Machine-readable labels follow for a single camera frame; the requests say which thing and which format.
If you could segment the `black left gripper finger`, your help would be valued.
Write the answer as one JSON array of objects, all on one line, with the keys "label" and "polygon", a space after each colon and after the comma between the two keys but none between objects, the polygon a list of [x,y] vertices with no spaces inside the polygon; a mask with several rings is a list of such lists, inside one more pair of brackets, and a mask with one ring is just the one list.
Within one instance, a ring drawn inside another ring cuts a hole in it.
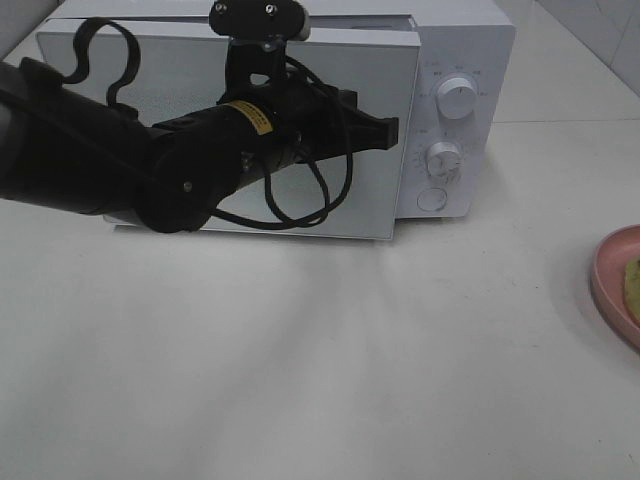
[{"label": "black left gripper finger", "polygon": [[389,150],[398,143],[398,117],[377,118],[360,110],[352,90],[340,90],[339,100],[353,152]]}]

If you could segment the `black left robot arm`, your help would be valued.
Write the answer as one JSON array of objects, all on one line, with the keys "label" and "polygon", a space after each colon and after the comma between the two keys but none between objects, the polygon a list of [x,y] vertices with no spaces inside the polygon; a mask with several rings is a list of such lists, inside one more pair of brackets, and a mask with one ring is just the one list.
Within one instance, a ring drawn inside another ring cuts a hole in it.
[{"label": "black left robot arm", "polygon": [[283,84],[246,85],[219,103],[152,126],[66,89],[63,76],[27,58],[1,67],[1,195],[81,215],[129,215],[159,233],[211,219],[259,230],[309,228],[341,203],[301,217],[275,202],[272,175],[294,164],[387,150],[396,118],[376,118],[354,91],[301,66]]}]

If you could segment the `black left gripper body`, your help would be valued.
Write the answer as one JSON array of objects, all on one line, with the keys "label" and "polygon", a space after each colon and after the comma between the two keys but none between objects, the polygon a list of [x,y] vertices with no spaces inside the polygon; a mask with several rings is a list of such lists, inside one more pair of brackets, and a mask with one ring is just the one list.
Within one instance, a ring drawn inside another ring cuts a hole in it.
[{"label": "black left gripper body", "polygon": [[344,92],[311,82],[267,83],[214,107],[214,173],[263,175],[345,153]]}]

